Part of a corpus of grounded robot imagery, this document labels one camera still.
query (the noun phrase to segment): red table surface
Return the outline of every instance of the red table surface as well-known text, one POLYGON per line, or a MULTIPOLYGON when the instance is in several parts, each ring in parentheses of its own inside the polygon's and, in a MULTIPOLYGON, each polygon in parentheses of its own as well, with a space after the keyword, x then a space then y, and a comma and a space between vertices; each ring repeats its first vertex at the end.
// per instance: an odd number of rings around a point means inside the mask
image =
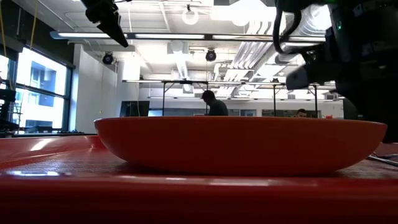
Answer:
MULTIPOLYGON (((381 145, 377 153, 395 149, 381 145)), ((200 177, 135 167, 109 153, 97 136, 74 136, 0 139, 0 170, 0 212, 12 221, 325 223, 398 217, 398 168, 374 161, 328 177, 200 177), (46 172, 59 175, 41 176, 46 172)))

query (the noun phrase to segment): ceiling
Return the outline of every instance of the ceiling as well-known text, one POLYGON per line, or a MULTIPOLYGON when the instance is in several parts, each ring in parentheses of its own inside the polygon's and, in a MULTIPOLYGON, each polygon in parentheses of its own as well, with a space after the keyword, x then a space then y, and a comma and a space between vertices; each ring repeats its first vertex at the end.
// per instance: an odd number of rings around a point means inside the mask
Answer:
MULTIPOLYGON (((23 7, 26 11, 31 14, 34 13, 36 0, 13 0, 18 5, 23 7)), ((256 24, 246 22, 245 19, 250 21, 268 21, 269 27, 266 32, 262 34, 271 34, 273 28, 273 20, 275 17, 275 8, 267 7, 261 2, 261 0, 238 0, 231 6, 215 6, 214 1, 219 2, 220 0, 200 0, 200 1, 184 1, 184 0, 169 0, 169 1, 138 1, 133 0, 132 3, 118 3, 119 13, 121 15, 121 27, 124 32, 164 32, 164 33, 197 33, 197 34, 247 34, 252 32, 256 24), (187 4, 190 4, 192 11, 198 13, 198 21, 194 25, 188 25, 183 20, 183 12, 187 8, 187 4)), ((100 32, 96 28, 95 24, 92 24, 85 16, 85 7, 79 0, 39 0, 37 8, 37 17, 41 21, 44 21, 49 26, 53 27, 59 32, 100 32)), ((328 14, 320 11, 311 9, 304 11, 303 21, 310 24, 310 28, 314 26, 320 26, 320 19, 328 14), (321 16, 318 19, 314 19, 314 16, 321 16)), ((192 19, 193 12, 187 13, 187 19, 192 19)), ((283 26, 288 23, 287 18, 282 21, 281 31, 283 26)), ((308 27, 304 27, 305 32, 297 33, 296 35, 322 35, 325 28, 313 29, 308 31, 308 27)), ((258 27, 252 34, 257 34, 262 30, 262 27, 258 27)), ((118 60, 125 60, 131 54, 132 50, 120 50, 119 45, 113 40, 90 40, 88 41, 76 41, 85 44, 85 50, 93 56, 98 56, 100 60, 101 56, 104 55, 105 51, 113 51, 115 57, 118 60)), ((166 40, 129 40, 129 44, 134 46, 134 53, 138 54, 141 59, 141 75, 144 78, 167 78, 166 74, 172 75, 173 71, 177 71, 177 64, 175 57, 167 53, 167 43, 170 41, 166 40)), ((251 49, 249 57, 253 57, 256 49, 261 45, 244 45, 242 42, 209 42, 209 41, 187 41, 188 54, 185 58, 185 66, 190 71, 204 71, 203 77, 196 75, 196 79, 206 80, 205 71, 213 72, 217 63, 225 63, 231 65, 234 59, 239 56, 242 50, 251 49), (217 59, 214 62, 207 62, 205 55, 207 50, 215 49, 217 53, 217 59)), ((268 81, 272 77, 284 77, 286 74, 295 70, 296 64, 301 64, 302 60, 289 60, 285 65, 279 66, 280 69, 275 66, 264 67, 264 64, 272 63, 275 64, 274 60, 271 62, 268 60, 274 55, 272 46, 266 46, 266 51, 259 51, 262 53, 260 56, 253 61, 250 69, 254 70, 255 73, 263 71, 267 78, 260 76, 255 82, 268 81)), ((253 72, 247 72, 246 78, 251 78, 253 72)))

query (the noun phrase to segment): man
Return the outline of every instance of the man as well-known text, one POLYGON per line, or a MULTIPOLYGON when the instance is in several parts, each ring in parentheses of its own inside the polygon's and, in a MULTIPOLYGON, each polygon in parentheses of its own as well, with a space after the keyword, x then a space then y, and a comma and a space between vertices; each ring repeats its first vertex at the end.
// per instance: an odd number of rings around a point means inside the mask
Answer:
POLYGON ((228 109, 225 103, 217 100, 212 91, 204 91, 201 98, 210 107, 209 116, 228 116, 228 109))
POLYGON ((306 118, 307 117, 307 112, 305 109, 299 109, 296 113, 296 118, 306 118))

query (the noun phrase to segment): security camera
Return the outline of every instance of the security camera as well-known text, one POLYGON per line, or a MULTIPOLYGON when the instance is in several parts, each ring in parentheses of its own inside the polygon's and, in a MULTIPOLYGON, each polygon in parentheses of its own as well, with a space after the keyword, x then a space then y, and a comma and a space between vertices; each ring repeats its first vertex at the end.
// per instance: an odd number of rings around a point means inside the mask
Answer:
POLYGON ((217 55, 214 49, 208 49, 207 54, 206 54, 206 61, 208 62, 214 62, 216 60, 217 55))
POLYGON ((112 65, 113 60, 114 60, 112 54, 113 54, 112 52, 105 53, 105 56, 102 58, 102 62, 105 65, 112 65))

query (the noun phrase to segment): bowl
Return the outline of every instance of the bowl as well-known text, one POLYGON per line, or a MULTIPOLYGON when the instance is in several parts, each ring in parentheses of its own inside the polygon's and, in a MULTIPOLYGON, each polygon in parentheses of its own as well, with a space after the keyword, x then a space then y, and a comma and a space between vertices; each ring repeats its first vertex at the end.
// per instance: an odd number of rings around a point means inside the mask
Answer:
POLYGON ((367 158, 387 126, 276 117, 129 117, 95 121, 114 155, 138 166, 199 175, 303 176, 367 158))

